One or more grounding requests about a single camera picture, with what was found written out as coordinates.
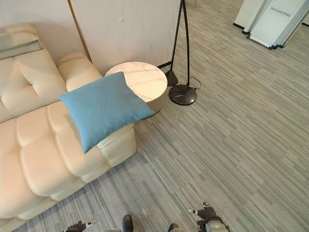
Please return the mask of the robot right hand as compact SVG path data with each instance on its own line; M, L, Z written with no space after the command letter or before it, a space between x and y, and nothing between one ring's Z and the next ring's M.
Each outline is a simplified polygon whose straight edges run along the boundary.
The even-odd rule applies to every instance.
M205 201L202 202L201 209L197 210L193 208L187 208L187 212L199 216L202 220L205 220L206 222L210 221L211 218L217 217L214 208Z

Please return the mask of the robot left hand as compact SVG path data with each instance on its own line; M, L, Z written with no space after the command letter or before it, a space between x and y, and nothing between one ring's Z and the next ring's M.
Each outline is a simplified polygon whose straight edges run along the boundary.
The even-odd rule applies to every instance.
M89 222L83 223L82 221L78 221L71 226L68 226L63 232L83 232L88 227L93 226L97 223L97 219L92 219Z

